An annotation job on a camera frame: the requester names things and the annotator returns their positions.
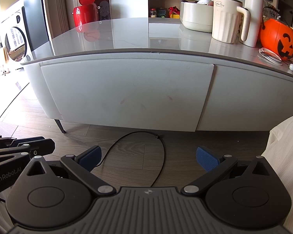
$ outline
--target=logo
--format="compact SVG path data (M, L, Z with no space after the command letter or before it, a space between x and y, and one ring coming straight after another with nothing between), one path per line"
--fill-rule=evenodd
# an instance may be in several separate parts
M21 167L17 167L17 169L13 169L11 172L7 172L7 173L4 173L0 176L0 182L5 180L6 178L9 178L17 173L20 173L22 171Z
M223 7L225 6L221 1L214 2L214 6Z
M148 189L148 190L145 190L144 192L145 192L147 195L149 195L149 194L153 193L153 191L152 191L152 190L150 190L150 189Z

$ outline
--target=marble countertop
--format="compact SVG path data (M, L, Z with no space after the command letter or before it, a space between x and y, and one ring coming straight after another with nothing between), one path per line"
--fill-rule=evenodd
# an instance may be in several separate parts
M125 18L88 23L65 32L32 51L33 62L114 52L164 52L208 56L267 68L293 77L288 65L274 65L258 48L214 40L211 33L186 29L179 19Z

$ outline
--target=black metal leg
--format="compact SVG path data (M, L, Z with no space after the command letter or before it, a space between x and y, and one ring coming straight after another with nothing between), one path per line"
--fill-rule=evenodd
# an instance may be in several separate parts
M66 134L66 132L65 132L65 130L64 130L62 124L61 124L61 121L58 120L58 119L55 119L55 122L56 122L56 124L58 125L59 129L61 130L61 132L62 132L63 134Z

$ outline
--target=white ball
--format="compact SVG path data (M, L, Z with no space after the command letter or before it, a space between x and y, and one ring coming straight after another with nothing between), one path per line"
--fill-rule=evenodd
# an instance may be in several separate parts
M293 71L293 63L290 64L289 68L291 71Z

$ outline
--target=washing machine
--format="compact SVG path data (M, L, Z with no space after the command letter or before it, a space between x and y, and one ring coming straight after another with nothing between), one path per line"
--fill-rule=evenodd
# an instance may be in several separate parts
M0 38L9 55L11 69L22 68L21 63L33 60L23 15L24 3L19 0L5 11L6 19L0 24Z

